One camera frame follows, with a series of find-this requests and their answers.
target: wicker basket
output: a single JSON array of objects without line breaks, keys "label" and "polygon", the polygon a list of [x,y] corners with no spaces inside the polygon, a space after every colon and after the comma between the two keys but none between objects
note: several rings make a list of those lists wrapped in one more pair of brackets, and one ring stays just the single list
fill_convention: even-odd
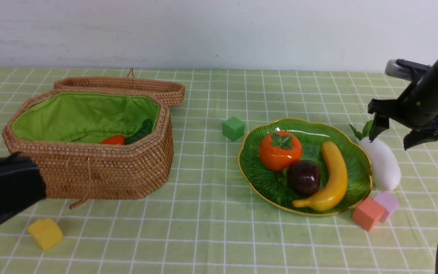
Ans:
[{"label": "wicker basket", "polygon": [[186,91],[186,87],[179,83],[129,77],[79,76],[65,78],[54,83],[54,89],[96,90],[96,88],[146,91],[163,101],[166,106],[181,105]]},{"label": "wicker basket", "polygon": [[40,167],[48,198],[139,199],[165,184],[174,155],[170,111],[163,101],[149,92],[131,89],[80,90],[94,94],[145,96],[160,108],[155,130],[129,145],[102,145],[75,142],[40,142],[19,139],[12,125],[32,106],[61,92],[52,90],[28,99],[5,126],[2,137],[11,154],[29,156]]}]

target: orange persimmon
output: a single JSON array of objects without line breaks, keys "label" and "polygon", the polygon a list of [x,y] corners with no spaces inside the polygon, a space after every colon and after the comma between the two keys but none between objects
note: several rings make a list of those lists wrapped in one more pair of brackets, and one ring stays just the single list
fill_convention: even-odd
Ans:
[{"label": "orange persimmon", "polygon": [[100,144],[106,144],[106,145],[124,145],[126,142],[126,138],[123,135],[116,135],[111,138],[108,138]]},{"label": "orange persimmon", "polygon": [[259,158],[271,171],[282,172],[294,161],[302,158],[303,147],[295,135],[275,131],[264,137],[259,146]]}]

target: white wall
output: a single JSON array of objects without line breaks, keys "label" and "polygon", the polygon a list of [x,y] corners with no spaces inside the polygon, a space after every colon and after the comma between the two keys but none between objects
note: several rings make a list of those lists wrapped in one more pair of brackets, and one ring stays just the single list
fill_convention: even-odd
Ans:
[{"label": "white wall", "polygon": [[435,0],[0,0],[0,66],[382,71],[438,58]]}]

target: green cube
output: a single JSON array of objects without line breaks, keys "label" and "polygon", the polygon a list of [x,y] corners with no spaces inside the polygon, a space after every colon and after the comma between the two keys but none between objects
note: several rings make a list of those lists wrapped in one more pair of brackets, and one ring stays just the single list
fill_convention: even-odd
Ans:
[{"label": "green cube", "polygon": [[244,128],[244,122],[233,116],[222,123],[222,135],[234,142],[244,135]]}]

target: green basket lining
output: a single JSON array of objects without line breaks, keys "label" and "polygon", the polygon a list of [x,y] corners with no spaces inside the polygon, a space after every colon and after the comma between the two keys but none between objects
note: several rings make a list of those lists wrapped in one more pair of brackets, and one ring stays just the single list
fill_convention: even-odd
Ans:
[{"label": "green basket lining", "polygon": [[155,130],[160,105],[145,96],[61,92],[21,114],[11,129],[19,139],[100,143],[135,134],[146,119]]}]

